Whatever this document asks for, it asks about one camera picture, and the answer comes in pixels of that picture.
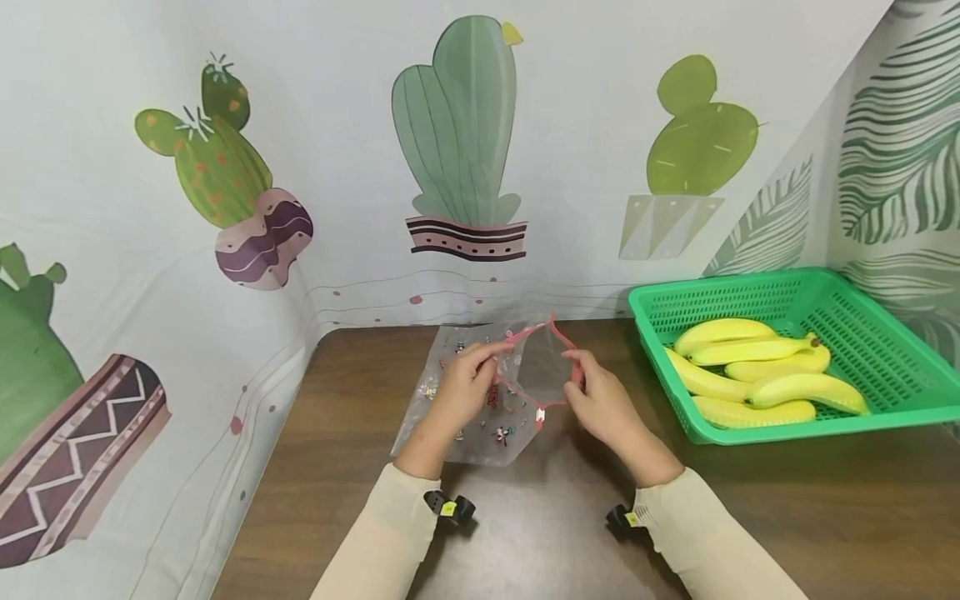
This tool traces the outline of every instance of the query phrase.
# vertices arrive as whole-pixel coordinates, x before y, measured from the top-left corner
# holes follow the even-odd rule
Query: hand
[[[587,350],[568,350],[564,356],[580,362],[587,380],[585,394],[572,381],[564,384],[570,407],[587,431],[620,457],[636,485],[650,488],[680,477],[684,465],[647,429],[616,375]]]
[[[616,375],[601,367],[589,350],[568,350],[564,357],[579,362],[587,380],[585,394],[573,381],[564,384],[570,407],[593,437],[619,453],[619,447],[646,429],[630,395]]]
[[[431,419],[432,425],[452,438],[476,417],[496,375],[495,355],[513,347],[507,342],[485,346],[477,343],[457,354],[446,365],[433,404],[427,411],[426,418]]]
[[[471,344],[446,365],[426,416],[396,456],[396,468],[420,479],[440,478],[454,437],[483,408],[496,375],[495,355],[513,347],[507,342]]]

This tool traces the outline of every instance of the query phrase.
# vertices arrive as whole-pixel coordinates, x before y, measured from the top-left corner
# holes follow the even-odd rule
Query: green cactus
[[[488,16],[453,21],[440,36],[433,65],[396,78],[393,114],[403,155],[423,192],[421,215],[468,226],[505,225],[520,206],[499,196],[514,124],[516,68],[510,26]]]
[[[54,285],[63,265],[31,276],[15,244],[0,248],[0,464],[3,464],[84,379],[50,327]]]
[[[204,112],[209,116],[219,116],[237,131],[243,130],[250,120],[250,98],[247,89],[235,76],[227,71],[232,62],[224,63],[227,55],[206,62],[200,76],[200,93],[204,98]]]
[[[674,118],[647,157],[651,193],[709,196],[750,158],[756,117],[738,105],[711,102],[716,88],[716,70],[702,55],[681,59],[663,74],[657,95]]]
[[[158,108],[142,110],[133,120],[147,148],[174,158],[183,193],[218,228],[253,216],[257,197],[274,183],[263,158],[240,133],[250,119],[250,103],[246,88],[227,72],[231,65],[221,57],[204,67],[204,109],[197,107],[195,115],[184,107],[186,121]]]

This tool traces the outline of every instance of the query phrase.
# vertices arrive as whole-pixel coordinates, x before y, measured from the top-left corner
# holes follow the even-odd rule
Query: beige sleeve
[[[423,495],[439,481],[384,467],[310,600],[403,600],[437,526]]]
[[[693,470],[637,490],[634,512],[694,600],[806,598]]]

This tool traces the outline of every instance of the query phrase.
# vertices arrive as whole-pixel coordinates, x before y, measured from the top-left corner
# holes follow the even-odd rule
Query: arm
[[[474,344],[447,366],[430,410],[380,473],[310,600],[407,597],[437,525],[423,495],[440,488],[450,444],[483,407],[496,373],[493,357],[511,347]]]
[[[647,429],[616,376],[587,351],[565,355],[579,360],[587,377],[586,393],[566,384],[570,406],[634,476],[634,512],[690,595],[698,600],[806,598],[700,475],[684,468]]]

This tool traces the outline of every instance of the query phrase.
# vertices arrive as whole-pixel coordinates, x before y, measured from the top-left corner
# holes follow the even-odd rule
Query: fabric backdrop
[[[336,328],[829,265],[958,365],[955,3],[601,4],[5,3],[5,594],[206,598]]]

